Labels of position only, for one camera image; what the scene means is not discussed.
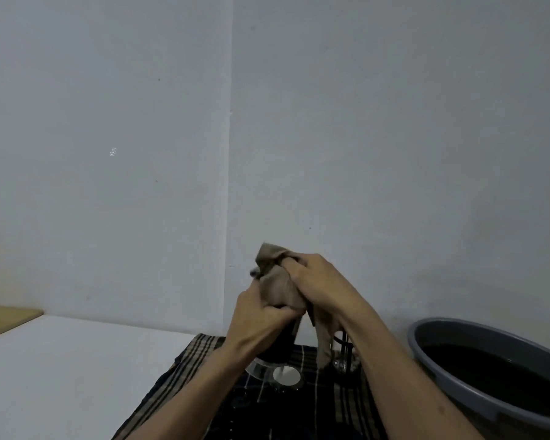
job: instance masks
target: gray basin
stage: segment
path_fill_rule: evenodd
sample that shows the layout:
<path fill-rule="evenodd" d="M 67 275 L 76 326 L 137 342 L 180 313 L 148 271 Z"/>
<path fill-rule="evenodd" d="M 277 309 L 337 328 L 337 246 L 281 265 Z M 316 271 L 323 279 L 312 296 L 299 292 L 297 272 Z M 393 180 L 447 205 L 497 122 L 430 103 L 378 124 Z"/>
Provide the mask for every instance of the gray basin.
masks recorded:
<path fill-rule="evenodd" d="M 517 364 L 550 383 L 549 349 L 502 330 L 451 318 L 417 321 L 409 328 L 408 343 L 426 373 L 486 438 L 550 438 L 550 416 L 522 409 L 472 387 L 426 353 L 444 345 L 471 348 Z"/>

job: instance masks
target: white table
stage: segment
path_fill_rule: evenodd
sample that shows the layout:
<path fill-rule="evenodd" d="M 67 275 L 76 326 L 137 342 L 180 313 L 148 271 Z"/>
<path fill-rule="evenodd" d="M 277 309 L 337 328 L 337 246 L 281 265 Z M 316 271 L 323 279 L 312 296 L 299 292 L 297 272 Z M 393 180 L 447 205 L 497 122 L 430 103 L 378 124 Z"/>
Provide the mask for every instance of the white table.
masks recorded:
<path fill-rule="evenodd" d="M 192 339 L 54 316 L 0 335 L 0 440 L 110 439 Z"/>

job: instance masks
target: checkered tablecloth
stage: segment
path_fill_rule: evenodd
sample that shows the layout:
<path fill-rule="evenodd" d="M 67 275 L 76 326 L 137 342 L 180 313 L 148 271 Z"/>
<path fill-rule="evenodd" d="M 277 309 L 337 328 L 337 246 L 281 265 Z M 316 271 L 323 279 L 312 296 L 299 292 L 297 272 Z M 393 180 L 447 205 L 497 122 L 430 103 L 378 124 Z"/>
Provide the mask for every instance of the checkered tablecloth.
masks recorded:
<path fill-rule="evenodd" d="M 223 337 L 197 335 L 118 429 L 114 440 L 124 440 L 147 421 L 192 379 L 208 355 L 223 342 Z M 245 412 L 243 417 L 247 420 L 244 423 L 253 423 L 253 429 L 256 427 L 252 438 L 386 439 L 364 374 L 361 372 L 352 387 L 344 387 L 332 380 L 330 371 L 316 368 L 315 355 L 314 347 L 294 346 L 288 363 L 302 372 L 305 383 L 297 394 L 283 403 L 277 400 L 268 384 L 243 372 L 220 406 L 205 438 L 214 440 L 232 436 L 228 434 L 228 424 L 232 423 L 229 405 L 237 395 L 245 395 L 253 400 L 254 412 L 252 415 Z M 298 421 L 292 434 L 288 434 L 291 431 L 283 422 L 290 419 Z"/>

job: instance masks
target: cloth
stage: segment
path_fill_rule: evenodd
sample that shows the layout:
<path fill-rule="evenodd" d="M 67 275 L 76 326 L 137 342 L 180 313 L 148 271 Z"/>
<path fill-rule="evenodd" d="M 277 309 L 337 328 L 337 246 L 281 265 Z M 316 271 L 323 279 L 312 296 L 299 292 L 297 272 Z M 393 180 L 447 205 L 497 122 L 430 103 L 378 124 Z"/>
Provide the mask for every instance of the cloth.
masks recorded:
<path fill-rule="evenodd" d="M 312 306 L 300 293 L 292 279 L 280 263 L 284 258 L 299 261 L 299 255 L 278 245 L 263 243 L 257 253 L 257 267 L 250 275 L 260 284 L 261 299 L 270 306 L 286 305 L 293 309 L 308 311 L 318 338 L 316 364 L 323 369 L 331 359 L 334 333 L 339 330 L 338 322 L 317 306 Z"/>
<path fill-rule="evenodd" d="M 114 440 L 126 439 L 173 398 L 193 378 L 212 351 L 220 347 L 223 342 L 223 337 L 197 335 L 177 356 L 173 366 L 161 375 L 132 415 L 117 430 L 113 437 Z M 210 423 L 205 439 L 241 437 L 232 436 L 233 423 L 232 417 L 229 416 L 228 406 L 232 405 L 234 398 L 245 394 L 253 399 L 256 409 L 253 416 L 245 413 L 241 421 L 243 428 L 253 430 L 249 436 L 252 439 L 365 438 L 386 440 L 387 435 L 364 374 L 361 372 L 357 383 L 352 388 L 341 386 L 332 380 L 332 375 L 329 373 L 330 368 L 317 369 L 315 357 L 316 349 L 314 347 L 295 345 L 293 348 L 289 364 L 301 371 L 304 376 L 304 386 L 291 399 L 294 402 L 291 408 L 277 403 L 270 385 L 243 372 Z M 289 419 L 290 415 L 273 412 L 270 410 L 273 408 L 273 404 L 282 409 L 289 409 L 289 412 L 294 414 L 295 420 L 300 421 L 302 425 L 289 434 L 283 421 Z"/>

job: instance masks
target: dark water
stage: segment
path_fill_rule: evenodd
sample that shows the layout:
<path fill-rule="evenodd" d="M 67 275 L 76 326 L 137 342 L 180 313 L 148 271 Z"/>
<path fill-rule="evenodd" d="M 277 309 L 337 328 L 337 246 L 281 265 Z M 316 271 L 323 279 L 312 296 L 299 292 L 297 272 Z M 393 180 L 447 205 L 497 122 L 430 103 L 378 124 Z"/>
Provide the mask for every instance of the dark water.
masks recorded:
<path fill-rule="evenodd" d="M 469 347 L 442 344 L 423 350 L 442 369 L 479 391 L 550 417 L 550 382 L 533 372 Z"/>

